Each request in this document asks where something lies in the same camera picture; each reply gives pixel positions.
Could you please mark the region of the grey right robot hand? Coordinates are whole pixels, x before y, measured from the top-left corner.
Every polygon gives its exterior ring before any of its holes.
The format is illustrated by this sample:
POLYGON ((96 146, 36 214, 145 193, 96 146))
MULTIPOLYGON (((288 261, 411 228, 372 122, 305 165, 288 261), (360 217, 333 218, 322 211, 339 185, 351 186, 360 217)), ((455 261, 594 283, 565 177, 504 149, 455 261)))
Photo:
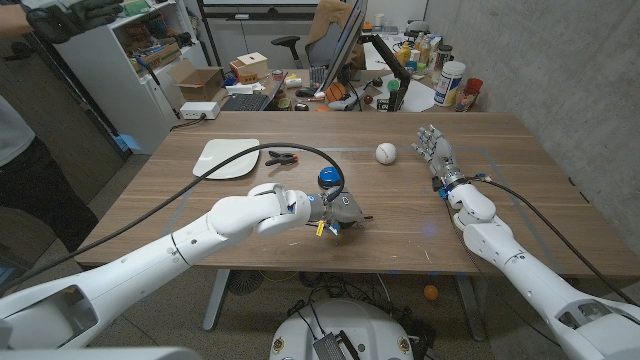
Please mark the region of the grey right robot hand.
POLYGON ((451 144, 438 129, 433 125, 429 128, 420 127, 417 136, 419 143, 412 143, 411 146, 429 164, 435 192, 448 194, 457 185, 467 183, 451 144))

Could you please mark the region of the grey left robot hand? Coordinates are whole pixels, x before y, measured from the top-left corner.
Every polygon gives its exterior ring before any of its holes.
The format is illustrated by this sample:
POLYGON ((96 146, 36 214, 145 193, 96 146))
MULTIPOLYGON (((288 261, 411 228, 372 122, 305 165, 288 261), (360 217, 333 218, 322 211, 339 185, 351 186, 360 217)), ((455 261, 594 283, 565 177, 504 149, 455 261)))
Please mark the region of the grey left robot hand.
POLYGON ((371 216, 363 213, 355 197, 349 192, 340 193, 326 205, 323 220, 336 233, 351 227, 361 227, 371 216))

